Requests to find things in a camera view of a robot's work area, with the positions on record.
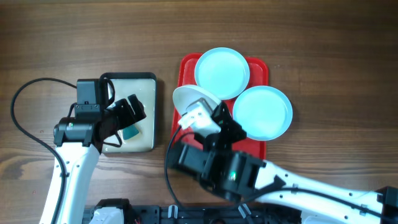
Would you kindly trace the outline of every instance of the green sponge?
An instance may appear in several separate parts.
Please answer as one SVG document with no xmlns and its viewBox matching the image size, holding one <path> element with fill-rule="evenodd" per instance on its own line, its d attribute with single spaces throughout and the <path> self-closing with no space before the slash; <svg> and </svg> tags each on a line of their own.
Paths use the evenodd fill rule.
<svg viewBox="0 0 398 224">
<path fill-rule="evenodd" d="M 123 129 L 123 139 L 131 139 L 139 133 L 138 129 L 132 124 Z"/>
</svg>

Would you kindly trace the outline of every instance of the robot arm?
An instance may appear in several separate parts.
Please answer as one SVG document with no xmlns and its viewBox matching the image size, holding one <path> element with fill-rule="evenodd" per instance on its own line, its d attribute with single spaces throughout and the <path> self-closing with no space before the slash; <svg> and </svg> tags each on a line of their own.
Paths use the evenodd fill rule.
<svg viewBox="0 0 398 224">
<path fill-rule="evenodd" d="M 67 183 L 57 223 L 81 223 L 88 186 L 100 153 L 94 145 L 66 142 L 55 149 L 67 167 Z M 49 194 L 40 223 L 51 223 L 61 187 L 60 166 L 55 160 Z"/>
<path fill-rule="evenodd" d="M 381 219 L 370 214 L 365 214 L 350 206 L 343 205 L 318 195 L 305 192 L 284 191 L 283 188 L 299 188 L 332 195 L 344 201 L 368 208 L 377 213 L 382 213 L 383 204 L 377 199 L 382 195 L 376 192 L 348 190 L 324 184 L 312 179 L 301 177 L 286 171 L 272 162 L 265 161 L 266 166 L 259 169 L 256 180 L 256 189 L 261 189 L 274 182 L 274 177 L 280 177 L 285 185 L 281 191 L 265 194 L 256 199 L 262 203 L 272 203 L 296 208 L 308 214 L 302 223 L 368 223 L 378 224 Z"/>
<path fill-rule="evenodd" d="M 108 95 L 108 84 L 111 88 L 113 88 L 113 84 L 105 78 L 78 80 L 75 117 L 62 118 L 54 128 L 55 150 L 67 169 L 65 189 L 61 192 L 63 200 L 55 221 L 57 224 L 81 223 L 90 179 L 101 154 L 102 146 L 103 144 L 111 144 L 104 142 L 104 140 L 117 134 L 118 130 L 146 117 L 143 106 L 135 95 L 128 97 L 134 108 L 129 105 L 126 99 L 114 102 L 114 90 L 112 97 Z M 50 190 L 40 224 L 49 224 L 54 221 L 53 215 L 61 183 L 60 164 L 55 160 Z M 103 213 L 100 214 L 100 211 L 96 212 L 95 215 L 98 218 L 93 220 L 93 223 L 98 223 L 96 221 L 102 223 L 106 220 L 106 217 Z M 116 218 L 116 220 L 120 218 L 117 212 L 113 213 L 113 218 Z"/>
</svg>

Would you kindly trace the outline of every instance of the wire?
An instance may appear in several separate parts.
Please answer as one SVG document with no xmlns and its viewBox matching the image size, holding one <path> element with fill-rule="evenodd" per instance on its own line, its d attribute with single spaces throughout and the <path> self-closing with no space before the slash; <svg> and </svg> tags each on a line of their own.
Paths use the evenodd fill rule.
<svg viewBox="0 0 398 224">
<path fill-rule="evenodd" d="M 104 142 L 103 144 L 105 144 L 105 145 L 109 145 L 109 146 L 113 146 L 113 147 L 122 147 L 122 139 L 120 138 L 120 136 L 119 136 L 118 132 L 116 132 L 114 135 L 115 135 L 115 136 L 116 136 L 116 138 L 118 139 L 118 141 L 119 141 L 119 144 L 115 144 L 115 143 L 108 143 L 108 142 Z"/>
<path fill-rule="evenodd" d="M 73 109 L 74 109 L 74 107 L 75 107 L 76 105 L 77 105 L 77 103 L 72 103 L 72 105 L 70 105 L 69 113 L 68 113 L 67 118 L 70 118 L 70 116 L 72 115 L 72 111 L 73 111 Z"/>
<path fill-rule="evenodd" d="M 172 136 L 172 138 L 171 138 L 171 140 L 170 140 L 170 142 L 169 142 L 169 146 L 167 147 L 166 155 L 165 155 L 165 158 L 164 158 L 164 179 L 166 180 L 167 188 L 169 189 L 170 195 L 171 195 L 172 198 L 174 199 L 174 202 L 177 204 L 178 207 L 180 207 L 180 208 L 185 208 L 185 207 L 182 205 L 182 203 L 181 203 L 181 202 L 177 199 L 177 197 L 175 196 L 174 191 L 173 191 L 173 189 L 172 189 L 172 186 L 170 185 L 169 175 L 167 174 L 167 156 L 169 155 L 170 148 L 172 147 L 172 144 L 173 144 L 173 142 L 174 142 L 174 139 L 175 139 L 176 135 L 178 134 L 178 132 L 181 130 L 181 128 L 182 128 L 182 127 L 179 126 L 179 127 L 177 128 L 177 130 L 174 132 L 174 134 L 173 134 L 173 136 Z"/>
<path fill-rule="evenodd" d="M 170 148 L 172 147 L 174 139 L 175 139 L 176 135 L 178 134 L 178 132 L 180 130 L 181 130 L 181 126 L 179 126 L 177 128 L 176 132 L 173 134 L 173 136 L 172 136 L 172 138 L 171 138 L 171 140 L 169 142 L 169 146 L 167 148 L 166 155 L 165 155 L 164 174 L 165 174 L 165 180 L 166 180 L 167 188 L 169 189 L 169 192 L 170 192 L 172 198 L 174 199 L 174 202 L 177 204 L 178 207 L 180 207 L 181 209 L 186 210 L 187 208 L 185 208 L 181 204 L 181 202 L 177 199 L 177 197 L 175 196 L 174 191 L 172 190 L 170 182 L 169 182 L 169 177 L 167 175 L 167 156 L 169 154 Z M 183 139 L 188 134 L 194 134 L 194 133 L 185 133 L 181 137 L 179 137 L 179 139 L 177 141 L 180 141 L 181 139 Z M 329 200 L 333 200 L 333 201 L 338 202 L 338 203 L 342 203 L 343 205 L 350 206 L 351 208 L 358 209 L 361 212 L 374 215 L 374 216 L 376 216 L 376 217 L 378 217 L 378 218 L 380 218 L 380 219 L 382 219 L 384 221 L 387 221 L 387 222 L 390 222 L 390 223 L 398 223 L 398 221 L 395 221 L 395 220 L 393 220 L 391 218 L 388 218 L 388 217 L 386 217 L 386 216 L 384 216 L 384 215 L 382 215 L 382 214 L 380 214 L 378 212 L 372 211 L 372 210 L 370 210 L 368 208 L 364 208 L 364 207 L 362 207 L 360 205 L 356 205 L 356 204 L 351 203 L 351 202 L 347 202 L 347 201 L 342 200 L 340 198 L 337 198 L 337 197 L 334 197 L 334 196 L 331 196 L 331 195 L 327 195 L 327 194 L 323 194 L 323 193 L 320 193 L 320 192 L 316 192 L 316 191 L 313 191 L 313 190 L 299 189 L 299 188 L 295 188 L 295 187 L 282 188 L 282 189 L 277 189 L 277 190 L 266 190 L 266 191 L 260 189 L 256 193 L 250 195 L 249 197 L 245 198 L 243 201 L 241 201 L 239 203 L 236 203 L 236 204 L 234 204 L 232 206 L 229 206 L 229 207 L 218 207 L 217 209 L 234 209 L 234 208 L 238 208 L 239 206 L 241 206 L 241 205 L 243 205 L 245 203 L 252 202 L 253 200 L 255 200 L 255 199 L 257 199 L 257 198 L 259 198 L 259 197 L 261 197 L 263 195 L 271 194 L 271 193 L 274 193 L 274 192 L 280 192 L 280 191 L 294 191 L 294 192 L 303 192 L 303 193 L 307 193 L 307 194 L 316 195 L 316 196 L 319 196 L 319 197 L 327 198 Z"/>
<path fill-rule="evenodd" d="M 29 86 L 30 84 L 33 84 L 35 82 L 39 82 L 39 81 L 53 81 L 53 82 L 59 82 L 59 83 L 63 83 L 66 84 L 70 87 L 76 88 L 75 85 L 72 85 L 71 83 L 65 82 L 63 80 L 59 80 L 56 78 L 37 78 L 35 80 L 29 81 L 27 83 L 25 83 L 24 85 L 22 85 L 15 93 L 14 97 L 12 97 L 11 100 L 11 118 L 12 121 L 14 122 L 15 126 L 17 126 L 17 128 L 22 131 L 22 133 L 24 133 L 26 136 L 30 137 L 31 139 L 35 140 L 36 142 L 38 142 L 39 144 L 41 144 L 42 146 L 44 146 L 46 149 L 48 149 L 57 159 L 58 163 L 60 164 L 61 167 L 61 188 L 60 188 L 60 193 L 58 195 L 58 200 L 57 200 L 57 204 L 55 206 L 55 210 L 54 210 L 54 214 L 52 217 L 52 221 L 51 224 L 55 224 L 58 218 L 58 213 L 61 207 L 61 203 L 62 203 L 62 199 L 63 199 L 63 195 L 65 193 L 65 185 L 66 185 L 66 167 L 65 164 L 62 161 L 62 158 L 60 157 L 60 155 L 56 152 L 56 150 L 54 150 L 53 148 L 51 148 L 51 146 L 49 146 L 48 144 L 46 144 L 45 142 L 43 142 L 42 140 L 38 139 L 37 137 L 33 136 L 31 133 L 27 132 L 17 121 L 16 117 L 15 117 L 15 113 L 14 113 L 14 105 L 15 105 L 15 101 L 19 95 L 19 93 L 26 88 L 27 86 Z"/>
<path fill-rule="evenodd" d="M 107 84 L 109 84 L 111 86 L 112 89 L 112 97 L 109 99 L 109 105 L 111 105 L 114 102 L 114 98 L 115 98 L 115 90 L 114 90 L 114 85 L 113 82 L 108 78 L 108 74 L 104 73 L 100 76 L 99 78 L 99 83 L 101 84 L 101 82 L 105 80 Z"/>
</svg>

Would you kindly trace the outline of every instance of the tray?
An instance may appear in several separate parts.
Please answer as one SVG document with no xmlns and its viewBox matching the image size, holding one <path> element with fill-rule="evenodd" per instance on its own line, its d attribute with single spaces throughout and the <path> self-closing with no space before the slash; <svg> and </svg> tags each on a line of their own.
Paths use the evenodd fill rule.
<svg viewBox="0 0 398 224">
<path fill-rule="evenodd" d="M 178 75 L 178 83 L 177 86 L 180 87 L 182 85 L 196 85 L 195 82 L 195 65 L 198 62 L 198 59 L 202 53 L 192 53 L 185 56 L 180 65 L 180 73 Z M 250 80 L 247 88 L 258 86 L 258 85 L 268 85 L 268 67 L 267 65 L 258 58 L 245 57 L 246 61 L 249 64 L 250 68 Z M 229 111 L 232 113 L 233 105 L 236 98 L 230 100 L 224 100 L 224 102 L 228 105 Z M 173 123 L 172 123 L 172 133 L 178 128 L 178 121 L 181 116 L 178 114 L 177 110 L 174 109 L 173 113 Z M 178 139 L 183 133 L 192 132 L 190 128 L 186 130 L 181 130 L 177 135 L 176 139 Z M 202 145 L 194 140 L 193 135 L 187 135 L 184 137 L 184 141 L 202 149 Z M 233 150 L 244 151 L 246 153 L 251 154 L 252 156 L 258 157 L 260 159 L 266 158 L 266 142 L 264 141 L 255 141 L 252 139 L 245 139 L 240 142 L 236 142 L 232 145 Z"/>
<path fill-rule="evenodd" d="M 131 139 L 122 140 L 121 147 L 104 145 L 102 152 L 148 152 L 155 146 L 155 124 L 156 124 L 156 76 L 151 72 L 109 72 L 106 76 L 112 80 L 116 90 L 115 101 L 135 94 L 144 105 L 147 115 L 142 121 L 134 124 L 139 134 Z M 118 144 L 116 136 L 105 139 L 106 142 Z"/>
</svg>

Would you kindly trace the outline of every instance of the small white bowl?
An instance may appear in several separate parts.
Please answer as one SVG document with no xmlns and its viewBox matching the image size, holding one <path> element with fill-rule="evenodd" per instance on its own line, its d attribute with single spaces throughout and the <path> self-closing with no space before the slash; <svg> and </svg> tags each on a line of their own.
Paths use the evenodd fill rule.
<svg viewBox="0 0 398 224">
<path fill-rule="evenodd" d="M 232 99 L 247 87 L 250 69 L 233 49 L 218 47 L 204 53 L 195 66 L 195 81 L 221 100 Z"/>
<path fill-rule="evenodd" d="M 212 110 L 221 103 L 221 100 L 214 94 L 197 85 L 183 85 L 176 88 L 173 92 L 173 103 L 180 115 L 188 112 L 187 108 L 191 103 L 200 98 L 205 99 Z"/>
</svg>

